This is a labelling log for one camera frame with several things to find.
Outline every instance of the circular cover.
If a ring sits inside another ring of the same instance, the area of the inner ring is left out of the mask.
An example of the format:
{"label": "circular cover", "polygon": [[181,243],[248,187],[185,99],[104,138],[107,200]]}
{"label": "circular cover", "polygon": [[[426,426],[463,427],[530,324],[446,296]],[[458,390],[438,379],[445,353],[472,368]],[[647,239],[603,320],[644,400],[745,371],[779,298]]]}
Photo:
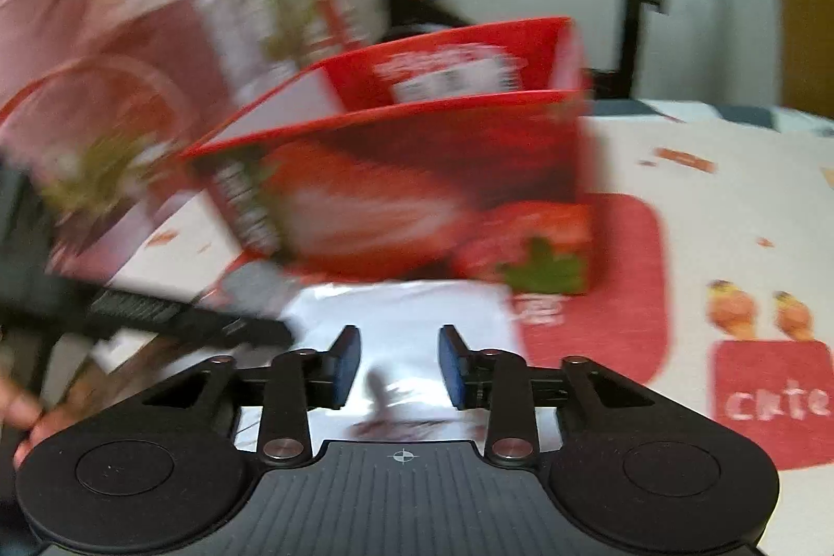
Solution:
{"label": "circular cover", "polygon": [[758,540],[776,506],[777,471],[756,444],[727,433],[578,436],[554,453],[550,489],[578,524],[641,553]]}
{"label": "circular cover", "polygon": [[242,456],[217,434],[66,434],[32,450],[18,472],[18,501],[36,533],[68,549],[172,548],[222,520],[243,492]]}

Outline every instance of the crosshair mark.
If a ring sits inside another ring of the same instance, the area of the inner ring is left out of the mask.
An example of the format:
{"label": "crosshair mark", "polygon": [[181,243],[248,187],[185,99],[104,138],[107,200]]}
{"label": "crosshair mark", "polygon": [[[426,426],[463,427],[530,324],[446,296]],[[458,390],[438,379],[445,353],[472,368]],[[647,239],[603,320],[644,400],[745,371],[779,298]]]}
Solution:
{"label": "crosshair mark", "polygon": [[400,464],[405,464],[406,462],[410,462],[414,458],[418,458],[420,455],[415,455],[414,452],[410,452],[403,448],[402,450],[398,450],[393,455],[389,455],[390,458],[394,458]]}

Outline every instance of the finger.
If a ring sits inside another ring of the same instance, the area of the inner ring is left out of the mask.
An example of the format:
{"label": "finger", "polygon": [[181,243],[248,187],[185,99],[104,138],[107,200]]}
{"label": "finger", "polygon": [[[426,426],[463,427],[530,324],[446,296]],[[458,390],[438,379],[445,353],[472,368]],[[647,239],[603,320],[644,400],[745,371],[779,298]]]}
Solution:
{"label": "finger", "polygon": [[29,442],[33,446],[36,446],[44,438],[49,438],[62,429],[71,427],[79,419],[78,415],[67,407],[57,407],[41,417],[35,426],[32,427],[32,430],[29,432]]}
{"label": "finger", "polygon": [[23,441],[19,446],[18,449],[14,451],[14,459],[12,464],[14,465],[15,469],[19,468],[21,464],[23,464],[24,459],[26,456],[32,452],[32,443],[27,438]]}
{"label": "finger", "polygon": [[41,413],[43,406],[32,394],[6,377],[0,377],[0,422],[28,429],[38,421]]}

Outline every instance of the ribbed gray panel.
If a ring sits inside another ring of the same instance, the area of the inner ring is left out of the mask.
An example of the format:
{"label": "ribbed gray panel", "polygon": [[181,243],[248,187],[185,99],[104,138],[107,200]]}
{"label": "ribbed gray panel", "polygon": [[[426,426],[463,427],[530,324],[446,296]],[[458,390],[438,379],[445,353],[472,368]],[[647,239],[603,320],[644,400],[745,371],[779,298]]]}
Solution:
{"label": "ribbed gray panel", "polygon": [[[403,450],[414,457],[398,461]],[[228,524],[169,554],[627,556],[570,524],[531,473],[491,467],[466,442],[333,442],[311,467],[264,475]]]}

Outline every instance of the open box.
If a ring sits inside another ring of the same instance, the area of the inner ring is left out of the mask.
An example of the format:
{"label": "open box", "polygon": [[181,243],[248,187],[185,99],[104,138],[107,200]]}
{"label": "open box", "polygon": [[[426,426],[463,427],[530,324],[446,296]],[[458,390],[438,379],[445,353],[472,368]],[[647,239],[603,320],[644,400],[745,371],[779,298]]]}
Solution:
{"label": "open box", "polygon": [[295,273],[577,293],[591,249],[581,67],[566,18],[372,46],[186,154],[244,247]]}

